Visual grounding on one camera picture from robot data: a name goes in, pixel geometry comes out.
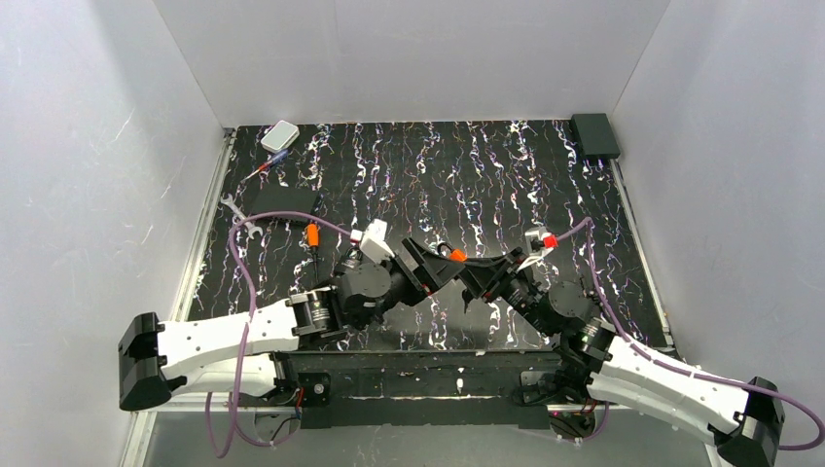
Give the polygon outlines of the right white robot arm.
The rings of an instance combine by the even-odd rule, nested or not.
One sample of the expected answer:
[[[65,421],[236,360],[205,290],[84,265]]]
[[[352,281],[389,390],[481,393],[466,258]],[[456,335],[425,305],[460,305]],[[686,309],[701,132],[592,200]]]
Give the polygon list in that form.
[[[606,306],[587,280],[544,288],[520,249],[465,259],[466,301],[505,301],[545,335],[557,336],[566,385],[685,430],[734,466],[772,466],[785,412],[777,387],[762,377],[718,377],[664,355],[602,318]]]

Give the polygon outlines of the orange black padlock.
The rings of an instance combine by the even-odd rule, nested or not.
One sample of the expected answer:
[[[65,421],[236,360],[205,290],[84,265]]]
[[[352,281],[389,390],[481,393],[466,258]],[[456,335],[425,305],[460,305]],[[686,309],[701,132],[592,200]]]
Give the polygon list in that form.
[[[450,243],[442,241],[436,246],[436,253],[442,257],[459,263],[466,262],[468,256],[460,249],[453,247]]]

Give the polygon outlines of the black keys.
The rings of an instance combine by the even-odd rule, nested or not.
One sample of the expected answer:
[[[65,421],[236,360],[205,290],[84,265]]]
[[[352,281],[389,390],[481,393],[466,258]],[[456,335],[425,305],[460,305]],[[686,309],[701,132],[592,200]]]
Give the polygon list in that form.
[[[461,292],[461,299],[463,303],[463,313],[466,314],[468,312],[469,304],[474,300],[473,294],[465,289]]]

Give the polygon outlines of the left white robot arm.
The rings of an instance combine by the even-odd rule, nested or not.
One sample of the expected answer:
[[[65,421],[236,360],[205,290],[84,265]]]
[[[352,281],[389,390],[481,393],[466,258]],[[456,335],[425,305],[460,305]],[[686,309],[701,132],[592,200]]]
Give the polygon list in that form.
[[[411,238],[403,244],[411,267],[395,253],[373,259],[351,247],[331,277],[254,313],[186,322],[162,321],[153,312],[135,316],[117,346],[120,409],[145,411],[188,393],[267,399],[300,391],[288,353],[339,341],[398,304],[422,302],[467,260],[448,244],[435,251]]]

